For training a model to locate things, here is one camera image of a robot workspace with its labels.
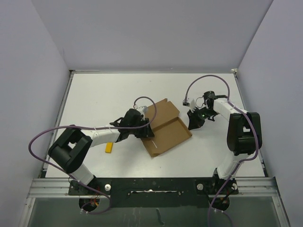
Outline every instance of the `gray wall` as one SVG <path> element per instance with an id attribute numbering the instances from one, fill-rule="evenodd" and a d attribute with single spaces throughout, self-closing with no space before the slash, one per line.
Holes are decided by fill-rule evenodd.
<path id="1" fill-rule="evenodd" d="M 250 110 L 261 115 L 267 169 L 292 227 L 303 223 L 303 1 L 274 0 L 239 67 Z"/>
<path id="2" fill-rule="evenodd" d="M 18 225 L 42 164 L 27 145 L 54 125 L 68 69 L 30 0 L 0 1 L 0 226 Z M 45 156 L 50 136 L 35 145 Z"/>
<path id="3" fill-rule="evenodd" d="M 72 70 L 219 72 L 239 66 L 272 0 L 32 2 Z"/>

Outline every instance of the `open cardboard box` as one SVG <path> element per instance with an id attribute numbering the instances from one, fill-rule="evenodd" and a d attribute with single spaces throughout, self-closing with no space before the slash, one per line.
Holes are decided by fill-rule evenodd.
<path id="1" fill-rule="evenodd" d="M 192 136 L 179 118 L 180 111 L 167 98 L 156 103 L 157 115 L 151 123 L 154 138 L 141 139 L 151 157 L 156 157 Z M 155 113 L 153 105 L 148 107 L 145 117 L 151 119 Z"/>

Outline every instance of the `yellow block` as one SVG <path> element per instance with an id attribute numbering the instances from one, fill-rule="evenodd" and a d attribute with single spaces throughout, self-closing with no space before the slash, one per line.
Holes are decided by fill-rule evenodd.
<path id="1" fill-rule="evenodd" d="M 114 143 L 107 143 L 105 148 L 105 153 L 112 153 Z"/>

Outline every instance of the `screw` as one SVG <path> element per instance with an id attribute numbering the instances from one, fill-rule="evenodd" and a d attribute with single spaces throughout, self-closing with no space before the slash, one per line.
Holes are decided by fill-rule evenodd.
<path id="1" fill-rule="evenodd" d="M 197 185 L 197 189 L 198 189 L 199 191 L 203 190 L 203 184 L 199 183 L 199 184 Z"/>
<path id="2" fill-rule="evenodd" d="M 112 186 L 110 186 L 110 184 L 106 184 L 104 187 L 105 191 L 107 191 L 107 192 L 110 191 L 111 188 L 112 188 Z"/>

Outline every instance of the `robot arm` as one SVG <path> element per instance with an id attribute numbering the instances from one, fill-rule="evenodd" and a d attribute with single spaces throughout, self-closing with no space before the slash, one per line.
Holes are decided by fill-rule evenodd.
<path id="1" fill-rule="evenodd" d="M 226 96 L 216 96 L 213 91 L 208 91 L 204 93 L 203 98 L 205 105 L 203 108 L 198 108 L 193 99 L 187 99 L 187 101 L 183 102 L 183 105 L 190 108 L 187 113 L 189 116 L 188 129 L 200 128 L 206 119 L 214 121 L 214 117 L 218 114 L 229 122 L 227 145 L 232 152 L 226 154 L 223 162 L 216 169 L 218 177 L 226 180 L 240 160 L 248 158 L 255 152 L 255 140 L 245 117 L 229 105 L 227 100 L 219 99 L 227 98 Z M 242 111 L 247 114 L 256 130 L 260 148 L 262 146 L 260 115 L 246 110 Z"/>
<path id="2" fill-rule="evenodd" d="M 94 175 L 83 164 L 89 148 L 108 142 L 120 142 L 131 134 L 137 138 L 154 137 L 150 125 L 130 129 L 130 127 L 140 127 L 149 122 L 149 119 L 144 116 L 146 111 L 146 106 L 129 109 L 124 117 L 110 123 L 121 129 L 111 129 L 110 125 L 106 126 L 108 129 L 95 131 L 66 129 L 49 148 L 48 155 L 67 174 L 71 174 L 76 180 L 88 185 L 94 179 Z"/>

